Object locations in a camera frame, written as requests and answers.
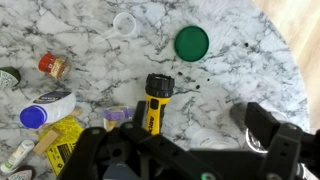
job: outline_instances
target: blue bottle cap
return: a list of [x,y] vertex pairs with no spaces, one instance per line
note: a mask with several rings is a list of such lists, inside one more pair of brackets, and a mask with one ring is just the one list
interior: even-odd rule
[[40,106],[30,106],[20,113],[21,123],[32,129],[38,129],[47,121],[47,113]]

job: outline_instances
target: green bottle cap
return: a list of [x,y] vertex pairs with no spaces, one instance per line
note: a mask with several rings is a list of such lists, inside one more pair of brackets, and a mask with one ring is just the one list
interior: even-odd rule
[[174,49],[178,56],[188,62],[200,60],[208,51],[209,38],[198,26],[183,28],[176,36]]

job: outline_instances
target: red lid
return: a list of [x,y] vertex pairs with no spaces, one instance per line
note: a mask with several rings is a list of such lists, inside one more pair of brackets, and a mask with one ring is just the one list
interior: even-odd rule
[[38,68],[40,71],[47,72],[48,71],[48,63],[50,62],[50,59],[53,58],[54,56],[50,53],[47,53],[42,56],[42,58],[39,61]]

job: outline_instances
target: white marble surface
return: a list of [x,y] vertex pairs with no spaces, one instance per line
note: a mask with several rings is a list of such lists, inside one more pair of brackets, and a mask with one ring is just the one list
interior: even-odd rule
[[[90,43],[119,12],[137,19],[134,36]],[[244,134],[229,117],[238,102],[259,102],[309,129],[303,82],[288,46],[249,0],[2,0],[0,24],[0,66],[22,74],[17,87],[0,91],[0,162],[23,139],[37,140],[19,121],[30,99],[71,89],[82,96],[80,124],[102,126],[104,107],[134,107],[145,98],[148,73],[175,77],[162,133],[183,148],[201,128],[212,129],[225,147],[242,146]],[[210,39],[207,55],[195,63],[181,61],[173,49],[175,34],[187,25],[202,27]],[[72,63],[65,82],[38,70],[46,52]],[[25,163],[36,168],[36,179],[55,178],[45,157],[33,154]]]

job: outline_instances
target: yellow box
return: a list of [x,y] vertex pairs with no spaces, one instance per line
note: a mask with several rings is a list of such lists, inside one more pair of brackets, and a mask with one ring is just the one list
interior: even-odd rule
[[83,128],[72,116],[67,116],[39,134],[39,139],[41,140],[52,128],[58,129],[61,135],[48,147],[46,156],[58,176],[69,160]]

